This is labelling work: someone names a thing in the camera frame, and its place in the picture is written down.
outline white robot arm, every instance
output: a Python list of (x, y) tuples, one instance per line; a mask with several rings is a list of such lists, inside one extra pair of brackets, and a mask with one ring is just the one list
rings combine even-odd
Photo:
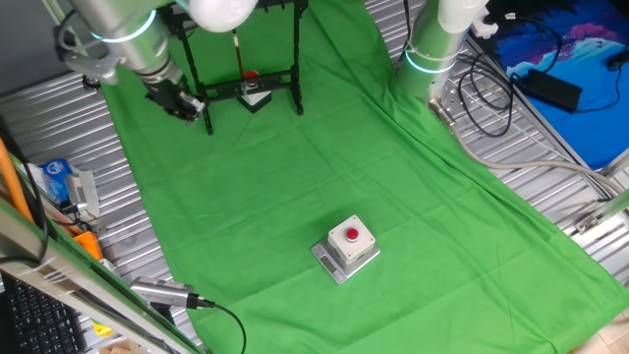
[(416, 17), (404, 50), (398, 82), (424, 104), (441, 97), (468, 29), (487, 37), (497, 26), (483, 24), (488, 0), (428, 0)]
[[(199, 117), (205, 103), (190, 93), (183, 71), (170, 56), (168, 35), (155, 8), (164, 0), (70, 0), (94, 40), (80, 47), (68, 40), (67, 21), (57, 29), (57, 51), (72, 70), (109, 85), (118, 81), (116, 66), (134, 71), (148, 90), (147, 98), (184, 121)], [(232, 30), (251, 14), (257, 0), (180, 0), (178, 3), (203, 29)], [(82, 54), (102, 43), (108, 54), (100, 59)]]

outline gray cable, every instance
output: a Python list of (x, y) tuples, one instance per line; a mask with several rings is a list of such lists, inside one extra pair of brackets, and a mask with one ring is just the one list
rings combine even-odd
[(456, 140), (459, 142), (459, 144), (461, 145), (461, 148), (463, 148), (463, 150), (471, 157), (473, 158), (476, 162), (483, 164), (489, 168), (495, 168), (495, 169), (519, 169), (519, 168), (533, 168), (533, 167), (540, 167), (540, 166), (550, 166), (550, 167), (561, 167), (561, 168), (568, 168), (577, 172), (581, 172), (581, 173), (585, 173), (588, 176), (594, 178), (595, 180), (609, 186), (609, 188), (611, 188), (614, 192), (616, 192), (617, 195), (621, 195), (624, 190), (618, 186), (617, 184), (615, 184), (613, 181), (611, 181), (609, 178), (599, 174), (598, 172), (595, 172), (589, 168), (583, 167), (583, 166), (579, 166), (577, 164), (571, 163), (571, 162), (564, 162), (564, 161), (530, 161), (530, 162), (520, 162), (520, 163), (498, 163), (498, 162), (491, 162), (491, 161), (487, 161), (485, 159), (482, 159), (480, 157), (478, 157), (475, 153), (473, 153), (470, 148), (467, 146), (467, 144), (465, 144), (465, 142), (463, 141), (463, 138), (461, 137), (461, 133), (459, 133), (459, 131), (456, 129), (456, 125), (452, 126), (450, 131), (452, 132), (452, 135), (454, 135), (454, 137), (456, 138)]

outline red object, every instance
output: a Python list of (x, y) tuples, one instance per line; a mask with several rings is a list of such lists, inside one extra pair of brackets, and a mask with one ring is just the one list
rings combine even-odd
[(358, 230), (357, 229), (349, 229), (347, 230), (347, 232), (345, 233), (345, 236), (347, 237), (348, 240), (356, 240), (358, 239)]
[(253, 79), (257, 76), (257, 71), (256, 70), (250, 70), (247, 73), (245, 73), (245, 79)]

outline green backdrop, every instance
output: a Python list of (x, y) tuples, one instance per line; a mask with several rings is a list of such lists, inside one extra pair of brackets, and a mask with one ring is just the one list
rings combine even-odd
[[(239, 37), (246, 70), (288, 69), (292, 6), (255, 11)], [(239, 315), (249, 353), (563, 353), (629, 306), (398, 89), (362, 1), (312, 0), (301, 39), (303, 117), (288, 90), (255, 115), (224, 101), (208, 137), (133, 73), (104, 88), (175, 280)], [(191, 43), (204, 82), (237, 79), (231, 33)], [(189, 73), (176, 40), (172, 53)], [(381, 254), (337, 285), (311, 246), (354, 213)], [(231, 318), (189, 314), (213, 353), (239, 352)]]

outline black cable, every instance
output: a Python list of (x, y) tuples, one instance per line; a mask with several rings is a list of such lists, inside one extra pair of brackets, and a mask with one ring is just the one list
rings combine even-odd
[(144, 336), (147, 337), (147, 338), (150, 338), (150, 339), (157, 340), (157, 341), (161, 342), (162, 344), (164, 344), (163, 349), (168, 351), (168, 353), (170, 353), (170, 354), (178, 354), (177, 351), (175, 351), (175, 349), (171, 348), (170, 345), (168, 345), (164, 339), (159, 339), (156, 336), (151, 335), (147, 331), (144, 331)]
[(64, 222), (59, 220), (53, 220), (59, 226), (72, 227), (72, 226), (83, 226), (87, 231), (92, 232), (91, 225), (89, 222), (81, 220), (81, 216), (75, 212), (75, 221), (74, 222)]
[(9, 135), (9, 128), (2, 119), (2, 116), (0, 116), (0, 138), (4, 141), (4, 145), (7, 147), (7, 150), (19, 161), (27, 160), (27, 158), (22, 155), (20, 147), (18, 147), (16, 141)]
[[(474, 43), (470, 40), (470, 38), (466, 38), (466, 41), (468, 42), (468, 44), (470, 46), (472, 46), (474, 48)], [(477, 66), (486, 70), (487, 72), (490, 72), (492, 74), (495, 74), (495, 76), (492, 76), (493, 79), (497, 79), (499, 81), (502, 81), (503, 83), (509, 83), (509, 81), (507, 81), (507, 79), (503, 76), (504, 73), (500, 70), (497, 70), (495, 68), (500, 68), (500, 64), (495, 60), (495, 58), (493, 58), (492, 56), (488, 55), (487, 56), (489, 58), (489, 60), (495, 65), (491, 66), (490, 63), (486, 63), (483, 61), (479, 61), (477, 63)], [(459, 54), (458, 60), (462, 61), (462, 62), (466, 62), (468, 64), (472, 64), (474, 62), (475, 57), (470, 55), (470, 54)], [(519, 82), (513, 79), (518, 79), (520, 81), (522, 81), (522, 78), (520, 78), (520, 76), (518, 76), (517, 74), (513, 74), (511, 76), (511, 82), (514, 84), (514, 86), (518, 86)], [(514, 98), (517, 97), (517, 99), (519, 100), (520, 104), (523, 105), (528, 111), (529, 113), (542, 125), (545, 127), (545, 125), (547, 124), (547, 122), (545, 122), (544, 119), (542, 119), (539, 114), (536, 112), (536, 110), (531, 107), (531, 105), (527, 102), (526, 97), (522, 94), (520, 94), (520, 92), (516, 89), (513, 90), (514, 91)], [(551, 138), (553, 138), (557, 144), (559, 144), (559, 146), (563, 149), (563, 151), (572, 159), (572, 162), (579, 165), (579, 166), (583, 166), (583, 163), (581, 163), (579, 161), (579, 158), (577, 158), (577, 156), (575, 156), (570, 149), (564, 145), (564, 143), (561, 141), (561, 139), (559, 139), (551, 130), (546, 130), (546, 133), (550, 135)], [(598, 188), (600, 189), (600, 191), (606, 195), (608, 198), (613, 198), (613, 195), (611, 195), (607, 189), (605, 187), (603, 187), (599, 181), (597, 181), (596, 179), (592, 179), (593, 183), (598, 186)]]
[(400, 54), (400, 58), (397, 60), (402, 61), (404, 58), (404, 50), (411, 42), (411, 7), (409, 6), (409, 0), (402, 0), (402, 4), (404, 4), (404, 16), (406, 17), (406, 40), (404, 41), (404, 47), (402, 48), (402, 53)]
[[(629, 51), (629, 44), (625, 45), (625, 52)], [(613, 103), (608, 104), (607, 106), (604, 107), (599, 107), (599, 108), (590, 108), (590, 109), (577, 109), (575, 111), (575, 113), (588, 113), (588, 112), (597, 112), (597, 111), (602, 111), (602, 110), (606, 110), (609, 109), (613, 106), (615, 106), (619, 101), (620, 101), (620, 88), (618, 86), (618, 84), (620, 84), (620, 76), (622, 75), (622, 66), (625, 65), (625, 61), (622, 61), (620, 63), (617, 64), (617, 66), (614, 66), (616, 69), (615, 71), (618, 72), (618, 76), (616, 77), (616, 100), (613, 101)], [(613, 68), (614, 67), (610, 67), (609, 62), (607, 62), (607, 69), (610, 71), (614, 71)]]
[[(470, 70), (466, 73), (464, 73), (461, 76), (461, 79), (459, 80), (459, 85), (457, 87), (457, 92), (459, 94), (459, 99), (461, 100), (461, 104), (463, 105), (463, 109), (465, 110), (465, 112), (467, 113), (468, 117), (470, 117), (470, 120), (472, 121), (472, 124), (474, 124), (474, 126), (483, 134), (487, 135), (488, 137), (491, 138), (500, 138), (503, 137), (505, 134), (507, 134), (507, 132), (509, 131), (509, 128), (511, 128), (511, 121), (513, 118), (513, 95), (514, 95), (514, 91), (515, 89), (513, 88), (513, 78), (515, 77), (515, 75), (511, 76), (511, 79), (509, 82), (507, 82), (507, 84), (509, 85), (509, 91), (508, 91), (508, 95), (509, 95), (509, 101), (505, 106), (496, 106), (490, 102), (488, 102), (485, 97), (482, 95), (481, 91), (478, 89), (476, 83), (474, 83), (474, 71), (479, 63), (479, 61), (481, 60), (481, 58), (487, 55), (486, 53), (481, 53), (479, 55), (477, 55), (473, 62), (472, 62), (472, 67), (470, 68)], [(504, 80), (504, 78), (502, 78), (501, 75), (498, 75), (496, 73), (495, 70), (493, 70), (490, 66), (485, 65), (482, 66), (482, 68), (484, 70), (486, 70), (485, 77), (488, 78), (490, 81), (492, 81), (494, 84), (498, 85), (499, 87), (501, 87), (502, 89), (504, 89), (504, 84), (506, 82), (506, 80)], [(474, 117), (472, 116), (472, 113), (470, 112), (470, 109), (468, 107), (468, 104), (466, 102), (466, 100), (463, 97), (463, 80), (467, 77), (470, 76), (470, 80), (472, 81), (472, 86), (476, 91), (477, 96), (485, 103), (489, 103), (491, 107), (494, 107), (494, 109), (497, 109), (501, 112), (508, 110), (509, 111), (509, 115), (507, 118), (507, 124), (504, 127), (504, 129), (500, 132), (500, 133), (490, 133), (488, 131), (486, 131), (485, 129), (483, 129), (483, 127), (481, 127), (481, 125), (476, 121), (476, 119), (474, 119)]]
[(554, 36), (555, 40), (557, 41), (557, 50), (554, 52), (554, 56), (552, 57), (552, 61), (550, 62), (550, 65), (544, 70), (542, 70), (543, 73), (549, 72), (550, 69), (552, 69), (552, 67), (557, 63), (557, 60), (559, 60), (559, 55), (561, 54), (561, 49), (563, 48), (563, 40), (561, 40), (561, 35), (559, 35), (559, 33), (557, 33), (556, 30), (552, 29), (547, 24), (536, 19), (516, 17), (515, 20), (529, 22), (539, 27), (542, 27)]
[(61, 20), (61, 24), (59, 24), (60, 28), (63, 28), (65, 26), (68, 25), (68, 22), (72, 19), (73, 16), (75, 16), (77, 14), (77, 10), (72, 9), (70, 10), (66, 16), (63, 18), (63, 20)]
[(30, 166), (28, 161), (21, 161), (24, 170), (27, 172), (29, 177), (30, 186), (32, 187), (32, 191), (35, 194), (35, 199), (37, 200), (37, 206), (39, 208), (40, 213), (40, 221), (39, 228), (43, 232), (43, 239), (41, 240), (41, 251), (39, 252), (39, 263), (43, 262), (44, 257), (46, 256), (46, 251), (48, 250), (48, 217), (46, 216), (46, 210), (43, 206), (43, 200), (41, 199), (41, 194), (39, 193), (39, 187), (35, 183), (35, 179), (32, 177), (32, 173), (30, 172)]
[(0, 265), (4, 265), (7, 263), (13, 263), (13, 262), (18, 262), (18, 263), (23, 263), (27, 266), (30, 267), (38, 267), (40, 266), (40, 262), (39, 260), (36, 260), (33, 257), (27, 257), (27, 256), (7, 256), (4, 258), (0, 259)]
[(605, 107), (599, 107), (599, 108), (590, 108), (590, 109), (577, 109), (576, 111), (574, 111), (575, 113), (588, 113), (588, 112), (597, 112), (597, 111), (602, 111), (602, 110), (606, 110), (609, 109), (613, 106), (615, 106), (619, 101), (620, 101), (620, 88), (618, 87), (618, 83), (620, 83), (620, 75), (622, 74), (622, 66), (618, 67), (618, 77), (616, 77), (616, 100), (613, 101), (613, 103), (608, 104)]
[(208, 300), (204, 300), (204, 299), (203, 300), (198, 300), (198, 304), (200, 305), (200, 307), (208, 307), (208, 308), (218, 309), (218, 310), (226, 313), (227, 315), (231, 316), (232, 318), (234, 318), (234, 320), (236, 320), (236, 322), (240, 326), (240, 331), (243, 333), (243, 350), (241, 351), (241, 354), (245, 354), (245, 349), (247, 349), (247, 333), (245, 332), (245, 326), (240, 321), (238, 316), (236, 316), (236, 314), (234, 314), (233, 312), (225, 309), (224, 307), (222, 307), (220, 305), (217, 305), (215, 302), (212, 302), (212, 301), (208, 301)]

